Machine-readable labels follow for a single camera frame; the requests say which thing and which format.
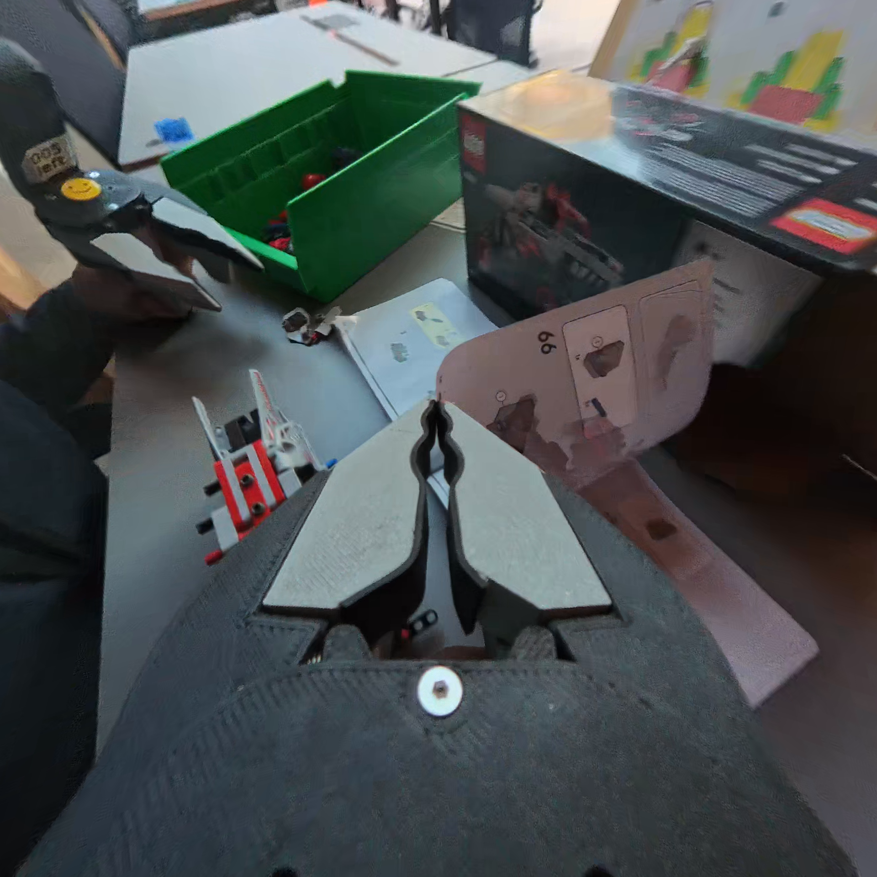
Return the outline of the person's left hand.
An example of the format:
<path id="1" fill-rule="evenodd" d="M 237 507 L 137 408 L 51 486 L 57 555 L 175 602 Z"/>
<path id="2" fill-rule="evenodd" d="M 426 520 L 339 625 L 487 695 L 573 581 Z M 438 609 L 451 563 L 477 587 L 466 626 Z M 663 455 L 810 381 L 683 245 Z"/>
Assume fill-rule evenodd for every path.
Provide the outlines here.
<path id="1" fill-rule="evenodd" d="M 122 323 L 181 320 L 192 313 L 183 301 L 143 287 L 124 271 L 77 264 L 70 278 L 87 310 Z"/>

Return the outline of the green plastic bin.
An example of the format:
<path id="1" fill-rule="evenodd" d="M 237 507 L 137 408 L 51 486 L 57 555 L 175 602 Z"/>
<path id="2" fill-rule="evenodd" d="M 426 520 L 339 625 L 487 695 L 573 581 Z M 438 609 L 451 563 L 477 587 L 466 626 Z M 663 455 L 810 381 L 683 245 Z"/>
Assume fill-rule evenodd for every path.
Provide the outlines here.
<path id="1" fill-rule="evenodd" d="M 171 188 L 202 207 L 266 274 L 329 302 L 461 197 L 460 101 L 478 82 L 349 71 L 201 138 L 160 160 Z M 329 172 L 331 151 L 364 156 Z M 266 246 L 262 227 L 289 211 L 295 255 Z"/>

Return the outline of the person's left forearm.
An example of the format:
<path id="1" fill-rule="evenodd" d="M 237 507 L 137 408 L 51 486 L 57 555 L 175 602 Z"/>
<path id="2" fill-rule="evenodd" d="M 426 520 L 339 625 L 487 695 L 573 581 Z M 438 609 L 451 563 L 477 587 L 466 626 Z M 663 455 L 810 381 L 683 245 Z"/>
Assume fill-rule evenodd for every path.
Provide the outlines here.
<path id="1" fill-rule="evenodd" d="M 67 414 L 104 372 L 118 318 L 88 305 L 72 279 L 42 295 L 1 328 L 2 411 L 36 407 Z"/>

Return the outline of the grey table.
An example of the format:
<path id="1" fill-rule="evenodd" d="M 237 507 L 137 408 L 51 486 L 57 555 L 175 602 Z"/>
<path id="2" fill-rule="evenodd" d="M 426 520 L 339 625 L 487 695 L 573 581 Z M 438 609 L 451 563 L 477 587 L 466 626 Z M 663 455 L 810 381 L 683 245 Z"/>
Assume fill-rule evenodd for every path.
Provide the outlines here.
<path id="1" fill-rule="evenodd" d="M 134 170 L 178 148 L 158 124 L 210 136 L 349 71 L 478 82 L 488 93 L 534 72 L 341 2 L 260 16 L 129 51 L 117 163 Z"/>

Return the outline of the lego instruction booklet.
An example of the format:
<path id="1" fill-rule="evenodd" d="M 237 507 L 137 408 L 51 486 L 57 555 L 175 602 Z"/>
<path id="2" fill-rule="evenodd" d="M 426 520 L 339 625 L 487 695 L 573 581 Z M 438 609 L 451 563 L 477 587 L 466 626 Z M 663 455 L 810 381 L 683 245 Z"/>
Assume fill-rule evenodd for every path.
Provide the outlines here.
<path id="1" fill-rule="evenodd" d="M 817 642 L 639 462 L 703 404 L 712 282 L 701 258 L 497 328 L 451 281 L 433 280 L 337 327 L 391 419 L 428 397 L 456 404 L 646 552 L 756 708 L 817 657 Z"/>

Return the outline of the small grey lego assembly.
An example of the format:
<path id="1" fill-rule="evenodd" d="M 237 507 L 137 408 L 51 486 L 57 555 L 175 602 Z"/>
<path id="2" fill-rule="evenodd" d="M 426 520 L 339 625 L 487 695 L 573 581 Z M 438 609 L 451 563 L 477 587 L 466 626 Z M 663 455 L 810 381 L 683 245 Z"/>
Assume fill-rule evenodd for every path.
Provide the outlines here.
<path id="1" fill-rule="evenodd" d="M 333 334 L 335 323 L 341 316 L 342 310 L 338 306 L 316 315 L 303 308 L 295 308 L 283 316 L 281 327 L 290 343 L 313 346 Z"/>

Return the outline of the black chair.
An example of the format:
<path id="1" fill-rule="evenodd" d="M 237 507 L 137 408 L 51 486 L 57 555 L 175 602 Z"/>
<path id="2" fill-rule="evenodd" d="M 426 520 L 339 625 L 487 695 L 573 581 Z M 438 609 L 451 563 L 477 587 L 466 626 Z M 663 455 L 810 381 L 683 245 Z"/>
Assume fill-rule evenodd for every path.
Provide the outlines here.
<path id="1" fill-rule="evenodd" d="M 533 69 L 533 18 L 542 1 L 450 1 L 442 20 L 449 39 L 498 60 Z"/>

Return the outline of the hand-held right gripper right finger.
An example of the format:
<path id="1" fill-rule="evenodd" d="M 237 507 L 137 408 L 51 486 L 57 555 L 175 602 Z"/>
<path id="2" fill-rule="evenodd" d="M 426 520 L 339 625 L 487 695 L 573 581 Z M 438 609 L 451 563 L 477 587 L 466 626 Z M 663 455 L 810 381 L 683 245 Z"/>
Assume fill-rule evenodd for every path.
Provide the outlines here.
<path id="1" fill-rule="evenodd" d="M 608 615 L 612 599 L 536 464 L 450 402 L 434 409 L 462 629 L 510 652 L 531 627 Z"/>

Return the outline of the pile of loose lego pieces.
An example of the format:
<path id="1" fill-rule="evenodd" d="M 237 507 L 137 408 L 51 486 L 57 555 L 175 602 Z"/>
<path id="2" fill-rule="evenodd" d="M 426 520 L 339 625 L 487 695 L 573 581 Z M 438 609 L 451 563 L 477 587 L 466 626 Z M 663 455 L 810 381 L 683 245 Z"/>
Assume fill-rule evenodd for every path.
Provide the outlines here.
<path id="1" fill-rule="evenodd" d="M 309 192 L 330 177 L 354 164 L 364 156 L 357 148 L 336 147 L 331 151 L 331 169 L 329 172 L 308 172 L 301 177 L 300 195 Z M 266 246 L 289 256 L 295 255 L 295 243 L 291 231 L 289 211 L 285 208 L 272 217 L 260 232 L 259 239 Z"/>

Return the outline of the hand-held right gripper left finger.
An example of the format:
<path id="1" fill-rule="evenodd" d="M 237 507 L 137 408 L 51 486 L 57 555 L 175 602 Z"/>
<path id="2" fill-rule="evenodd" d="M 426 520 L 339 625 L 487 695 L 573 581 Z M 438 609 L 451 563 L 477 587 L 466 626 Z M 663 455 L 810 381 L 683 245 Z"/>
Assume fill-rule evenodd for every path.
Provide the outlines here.
<path id="1" fill-rule="evenodd" d="M 344 623 L 374 644 L 401 629 L 426 584 L 426 479 L 437 404 L 418 402 L 337 463 L 297 526 L 262 608 Z"/>

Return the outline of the person's dark clothing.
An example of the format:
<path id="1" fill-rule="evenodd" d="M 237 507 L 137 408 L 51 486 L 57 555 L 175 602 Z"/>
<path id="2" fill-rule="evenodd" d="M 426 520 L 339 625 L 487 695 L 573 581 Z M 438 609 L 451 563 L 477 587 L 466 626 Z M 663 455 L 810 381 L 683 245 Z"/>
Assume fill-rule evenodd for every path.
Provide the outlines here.
<path id="1" fill-rule="evenodd" d="M 95 756 L 107 482 L 2 383 L 1 870 L 13 875 Z"/>

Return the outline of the partly built lego model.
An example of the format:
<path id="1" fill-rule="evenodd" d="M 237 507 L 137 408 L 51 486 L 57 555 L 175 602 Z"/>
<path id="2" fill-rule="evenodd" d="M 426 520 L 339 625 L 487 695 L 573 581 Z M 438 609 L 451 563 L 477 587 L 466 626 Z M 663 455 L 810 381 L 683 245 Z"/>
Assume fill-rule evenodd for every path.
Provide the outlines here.
<path id="1" fill-rule="evenodd" d="M 222 425 L 211 422 L 203 402 L 192 397 L 213 456 L 213 478 L 203 492 L 222 500 L 195 527 L 201 535 L 216 536 L 217 548 L 204 558 L 209 566 L 219 563 L 307 481 L 338 462 L 316 455 L 301 425 L 276 405 L 260 371 L 250 369 L 249 378 L 255 408 Z"/>

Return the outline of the black lego set box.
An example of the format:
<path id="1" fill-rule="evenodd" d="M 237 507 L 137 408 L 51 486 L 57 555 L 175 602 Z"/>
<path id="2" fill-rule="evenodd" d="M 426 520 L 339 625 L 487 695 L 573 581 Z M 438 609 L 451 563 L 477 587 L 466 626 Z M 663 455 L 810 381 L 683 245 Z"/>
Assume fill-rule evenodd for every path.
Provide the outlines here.
<path id="1" fill-rule="evenodd" d="M 469 279 L 516 318 L 698 259 L 714 365 L 668 441 L 739 491 L 875 476 L 875 151 L 555 72 L 459 108 Z"/>

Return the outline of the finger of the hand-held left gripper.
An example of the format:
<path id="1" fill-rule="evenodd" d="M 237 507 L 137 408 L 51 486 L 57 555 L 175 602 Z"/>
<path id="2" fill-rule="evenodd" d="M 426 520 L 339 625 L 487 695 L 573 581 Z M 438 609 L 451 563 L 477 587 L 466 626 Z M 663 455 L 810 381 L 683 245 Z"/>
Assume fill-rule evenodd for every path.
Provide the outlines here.
<path id="1" fill-rule="evenodd" d="M 151 219 L 163 246 L 175 248 L 181 261 L 165 261 L 199 281 L 195 265 L 219 282 L 228 282 L 232 267 L 262 273 L 262 262 L 225 227 L 191 202 L 177 197 L 150 197 Z"/>
<path id="2" fill-rule="evenodd" d="M 128 233 L 104 233 L 90 242 L 115 269 L 149 293 L 188 311 L 221 312 L 222 305 L 200 283 L 159 257 L 149 244 Z"/>

